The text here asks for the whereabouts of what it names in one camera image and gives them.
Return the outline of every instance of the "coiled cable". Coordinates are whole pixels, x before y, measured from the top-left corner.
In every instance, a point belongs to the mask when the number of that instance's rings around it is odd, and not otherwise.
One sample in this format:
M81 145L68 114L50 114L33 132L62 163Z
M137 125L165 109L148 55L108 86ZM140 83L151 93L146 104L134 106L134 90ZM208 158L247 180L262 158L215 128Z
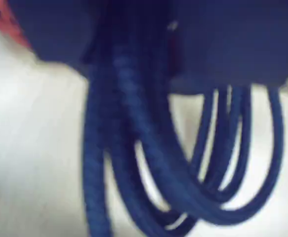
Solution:
M208 171L197 179L209 133L213 94L204 95L203 114L192 161L179 145L168 104L167 42L170 1L110 1L99 29L90 69L83 145L83 190L92 237L110 237L106 209L104 152L112 159L124 203L138 228L149 237L182 237L204 219L235 225L256 214L270 196L283 155L283 118L279 95L269 89L274 146L268 175L257 195L235 210L222 209L244 179L251 134L249 87L233 87L228 108L227 88L218 89L215 138ZM232 156L241 120L241 148L230 183L220 185ZM134 145L140 141L154 181L171 207L162 211L150 201L142 183ZM183 213L187 218L167 228Z

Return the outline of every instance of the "dark blue object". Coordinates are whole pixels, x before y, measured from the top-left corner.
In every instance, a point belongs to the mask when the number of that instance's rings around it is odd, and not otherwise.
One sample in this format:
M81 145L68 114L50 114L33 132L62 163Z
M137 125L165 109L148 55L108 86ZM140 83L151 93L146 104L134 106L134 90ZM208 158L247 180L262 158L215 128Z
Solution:
M86 75L107 0L8 0L34 52ZM278 87L288 78L288 0L173 1L171 91Z
M235 0L228 5L218 0L173 1L173 5L169 0L108 0L107 5L87 8L89 1L72 0L47 11L55 21L60 12L75 16L69 21L67 16L59 16L58 23L64 24L59 29L53 24L47 27L48 17L40 18L44 12L40 6L47 8L53 1L28 3L35 7L27 9L25 0L9 2L21 27L27 25L25 35L41 59L80 68L92 82L83 140L83 190L92 237L112 236L105 202L104 151L111 155L117 185L133 221L149 237L185 236L199 219L235 225L262 208L275 186L283 154L283 121L276 89L268 90L274 147L266 180L244 207L225 210L221 206L237 193L247 167L250 84L280 86L288 77L288 36L279 33L285 30L288 34L288 1L270 2L267 7L266 3ZM30 16L30 9L40 13ZM80 18L79 11L89 17ZM179 23L176 31L167 29L173 21ZM61 42L53 48L58 40ZM169 82L172 92L203 93L205 97L190 163L171 121ZM209 133L214 89L219 92L215 139L206 178L200 182L197 176ZM240 119L238 164L229 185L220 190ZM142 142L155 183L171 206L168 212L155 207L146 194L135 158L137 141ZM168 230L183 213L188 214L183 223Z

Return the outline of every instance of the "gray floor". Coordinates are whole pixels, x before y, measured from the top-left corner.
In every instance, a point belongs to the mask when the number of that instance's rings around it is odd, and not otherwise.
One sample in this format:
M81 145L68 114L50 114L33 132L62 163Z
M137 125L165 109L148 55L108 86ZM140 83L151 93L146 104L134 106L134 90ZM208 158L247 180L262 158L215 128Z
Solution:
M70 69L37 62L31 53L0 36L0 237L87 236L80 175L86 88L86 81ZM200 222L190 236L288 237L288 96L282 100L285 162L268 204L241 225L219 228ZM172 97L171 102L181 142L190 154L202 98ZM227 207L248 201L268 168L272 130L263 90L254 93L253 129L246 181ZM160 202L145 163L139 160L147 188ZM109 164L108 192L116 236L142 236L120 201Z

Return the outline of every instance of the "blue cable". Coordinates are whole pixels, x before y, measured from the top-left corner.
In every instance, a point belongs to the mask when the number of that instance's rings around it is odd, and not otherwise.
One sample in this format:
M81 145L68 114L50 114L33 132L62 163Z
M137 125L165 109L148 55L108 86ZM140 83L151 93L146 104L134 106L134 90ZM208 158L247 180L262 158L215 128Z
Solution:
M244 179L251 136L250 88L218 89L215 138L205 180L198 174L207 143L214 91L204 94L203 114L191 162L184 157L168 104L166 27L169 1L110 1L99 29L96 66L90 69L83 145L83 190L92 237L111 237L106 209L104 157L111 156L124 203L138 228L149 237L182 237L204 219L234 225L256 214L270 196L283 154L283 119L278 92L269 90L274 148L270 170L258 194L244 207L224 210L222 204L239 190ZM241 148L230 183L220 189L233 153L241 120ZM141 141L154 181L170 211L151 202L139 174L134 144ZM167 228L183 213L188 217Z

